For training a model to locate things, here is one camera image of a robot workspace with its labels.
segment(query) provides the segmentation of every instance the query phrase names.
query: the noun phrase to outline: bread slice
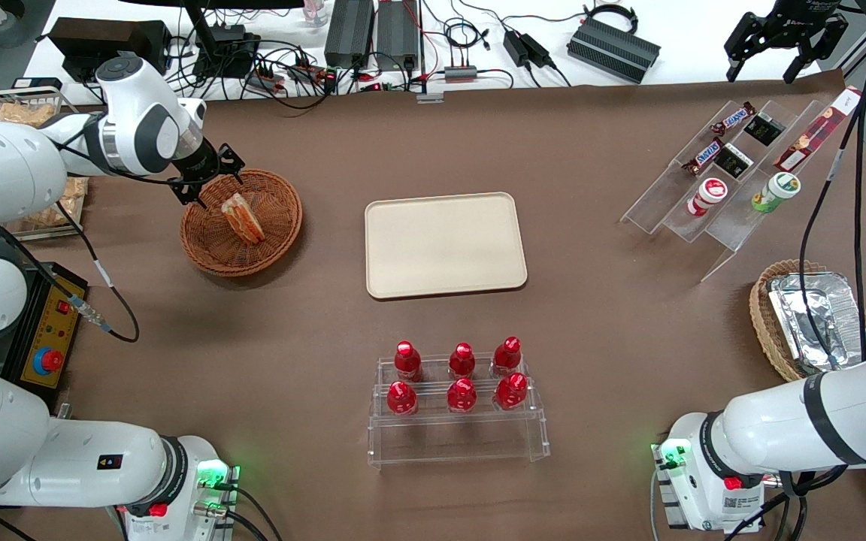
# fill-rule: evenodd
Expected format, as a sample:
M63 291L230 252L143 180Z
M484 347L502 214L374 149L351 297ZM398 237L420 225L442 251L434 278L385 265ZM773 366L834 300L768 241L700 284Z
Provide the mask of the bread slice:
M243 198L243 195L234 194L223 202L220 209L233 231L240 239L243 239L244 243L258 244L265 240L262 226L259 225L259 220L253 215L250 205Z

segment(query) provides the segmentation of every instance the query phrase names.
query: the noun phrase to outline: foil container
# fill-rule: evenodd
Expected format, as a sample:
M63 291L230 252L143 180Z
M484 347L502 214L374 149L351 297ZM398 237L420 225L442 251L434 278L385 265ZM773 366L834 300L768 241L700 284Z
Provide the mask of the foil container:
M801 372L828 372L859 364L859 319L848 280L836 273L804 274L804 288L807 289L807 305L820 337L814 333L807 318L798 274L783 274L767 283L774 315L783 330L791 357ZM866 332L863 343L866 346Z

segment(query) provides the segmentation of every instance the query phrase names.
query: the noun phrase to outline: brown table surface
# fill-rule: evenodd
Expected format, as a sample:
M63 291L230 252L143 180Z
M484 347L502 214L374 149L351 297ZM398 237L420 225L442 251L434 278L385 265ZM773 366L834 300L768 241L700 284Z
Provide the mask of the brown table surface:
M618 219L729 99L800 110L842 88L825 73L791 86L455 92L431 106L377 93L327 99L298 119L271 101L210 103L211 141L295 185L298 244L255 277L208 277L183 255L183 208L168 189L94 181L83 221L142 337L127 345L83 325L69 364L75 415L205 437L243 466L244 488L286 541L649 539L649 444L684 413L783 382L760 352L746 299L764 267L797 257L841 132L801 175L804 194L704 284L719 255L709 239L649 237ZM843 274L853 268L851 155L808 251ZM409 301L367 294L368 203L494 191L516 199L525 287ZM866 271L866 213L864 228ZM92 281L90 301L127 332L78 240L35 246ZM511 334L547 408L549 458L367 465L377 357L402 339L432 354L458 341L491 349ZM866 472L812 493L810 508L804 540L866 540ZM100 509L3 516L43 541L118 539ZM659 521L665 540L720 538L667 530L662 510Z

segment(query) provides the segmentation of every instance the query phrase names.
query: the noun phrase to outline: round wicker basket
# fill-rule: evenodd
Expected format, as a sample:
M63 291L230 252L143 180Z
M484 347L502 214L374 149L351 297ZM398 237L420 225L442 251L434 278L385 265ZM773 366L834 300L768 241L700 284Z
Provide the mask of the round wicker basket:
M245 277L258 273L283 257L299 234L303 208L299 195L286 179L261 171L243 169L243 184L233 175L214 178L199 192L206 208L186 206L180 239L186 256L209 274ZM220 211L226 199L240 192L262 226L265 240L244 243Z
M781 274L797 273L800 264L801 261L797 259L774 263L764 270L764 273L757 278L753 287L750 288L750 321L753 321L757 340L760 341L760 347L763 348L767 360L771 361L774 370L777 370L777 373L787 381L795 381L807 375L801 372L800 367L791 358L790 351L787 349L783 330L780 329L780 323L777 322L777 317L774 315L774 306L771 304L771 299L767 297L767 281L779 277ZM827 268L822 264L804 260L805 273L821 273L826 270Z

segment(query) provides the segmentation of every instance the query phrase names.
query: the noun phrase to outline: emergency stop button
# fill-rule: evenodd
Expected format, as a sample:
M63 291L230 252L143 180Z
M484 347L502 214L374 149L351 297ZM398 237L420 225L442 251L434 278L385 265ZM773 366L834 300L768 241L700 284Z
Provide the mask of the emergency stop button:
M65 356L62 355L62 352L48 346L41 347L32 358L32 369L39 376L49 376L49 374L61 369L64 360Z
M724 486L728 490L738 490L743 488L743 482L740 477L726 477Z

